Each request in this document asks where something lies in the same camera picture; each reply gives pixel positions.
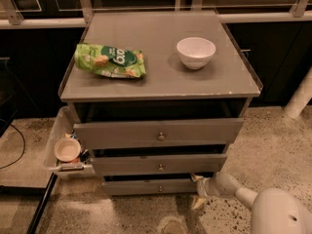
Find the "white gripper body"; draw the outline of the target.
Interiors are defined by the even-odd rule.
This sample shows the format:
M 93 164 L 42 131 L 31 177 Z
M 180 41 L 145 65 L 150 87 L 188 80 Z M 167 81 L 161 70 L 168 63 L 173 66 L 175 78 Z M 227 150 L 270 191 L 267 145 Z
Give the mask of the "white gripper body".
M 213 181 L 210 178 L 200 177 L 196 182 L 196 191 L 200 198 L 214 195 Z

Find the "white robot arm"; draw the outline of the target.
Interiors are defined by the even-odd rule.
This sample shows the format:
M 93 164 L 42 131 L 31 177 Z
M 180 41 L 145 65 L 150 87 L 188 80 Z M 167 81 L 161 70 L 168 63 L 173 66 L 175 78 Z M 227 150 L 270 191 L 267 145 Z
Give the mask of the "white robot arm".
M 213 177 L 191 175 L 197 195 L 192 209 L 210 196 L 235 197 L 251 211 L 251 234 L 312 234 L 312 214 L 293 195 L 279 188 L 254 192 L 228 173 Z

